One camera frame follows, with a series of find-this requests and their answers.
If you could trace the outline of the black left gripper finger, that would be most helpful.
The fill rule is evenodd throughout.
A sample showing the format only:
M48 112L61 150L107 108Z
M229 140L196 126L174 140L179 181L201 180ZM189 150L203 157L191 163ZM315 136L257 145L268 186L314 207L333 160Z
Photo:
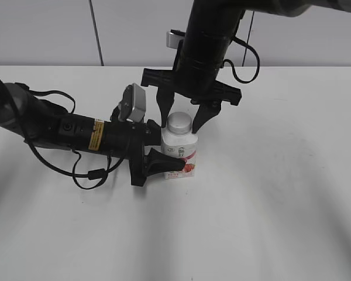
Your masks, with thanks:
M159 173L182 171L184 167L184 160L165 155L154 148L144 156L144 175L147 177Z

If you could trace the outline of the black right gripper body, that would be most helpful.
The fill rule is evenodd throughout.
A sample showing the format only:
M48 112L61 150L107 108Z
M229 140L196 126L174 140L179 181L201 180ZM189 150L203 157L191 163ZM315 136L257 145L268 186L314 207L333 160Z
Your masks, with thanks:
M154 86L176 92L191 100L192 104L217 107L222 102L237 106L242 98L241 90L216 80L216 74L202 71L191 64L183 54L183 40L178 43L171 70L145 68L141 85Z

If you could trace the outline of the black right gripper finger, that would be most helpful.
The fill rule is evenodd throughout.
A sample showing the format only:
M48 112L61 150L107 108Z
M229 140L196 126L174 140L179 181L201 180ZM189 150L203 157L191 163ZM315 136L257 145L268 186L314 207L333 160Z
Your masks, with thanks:
M203 101L192 123L192 133L197 133L210 119L216 117L221 111L222 101Z
M174 104L175 92L168 88L159 87L156 94L156 102L160 110L161 128L167 125L167 118Z

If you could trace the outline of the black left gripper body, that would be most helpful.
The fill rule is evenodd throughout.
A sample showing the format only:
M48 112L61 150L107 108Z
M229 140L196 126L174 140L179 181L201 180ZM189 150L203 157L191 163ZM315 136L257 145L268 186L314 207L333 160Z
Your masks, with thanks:
M142 187L147 179L145 146L160 144L160 125L146 122L106 122L104 125L104 153L124 157L129 161L131 185Z

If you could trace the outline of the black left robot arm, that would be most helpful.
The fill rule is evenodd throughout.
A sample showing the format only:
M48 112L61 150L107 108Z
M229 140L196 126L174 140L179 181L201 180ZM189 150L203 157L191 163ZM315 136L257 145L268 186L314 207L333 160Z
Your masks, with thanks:
M144 120L146 93L137 84L125 88L109 121L68 111L46 100L50 94L72 99L59 90L33 91L26 84L0 80L0 127L23 137L36 158L55 172L74 182L95 180L99 187L127 159L131 184L143 186L149 176L185 167L184 160L154 149L161 143L161 128L154 120ZM104 155L107 166L84 174L75 167L68 172L48 162L38 148L70 150L77 156L82 152Z

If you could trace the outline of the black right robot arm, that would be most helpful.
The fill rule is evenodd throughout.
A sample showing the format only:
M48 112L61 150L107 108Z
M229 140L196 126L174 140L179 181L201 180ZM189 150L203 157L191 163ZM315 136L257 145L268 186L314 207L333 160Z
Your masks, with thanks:
M216 78L225 63L232 63L225 57L231 43L257 54L247 42L236 37L246 11L296 17L310 6L351 13L351 1L194 1L186 31L167 33L167 46L177 51L173 68L143 71L141 85L157 87L161 127L167 125L175 94L199 106L192 123L193 133L220 113L222 102L239 104L241 90Z

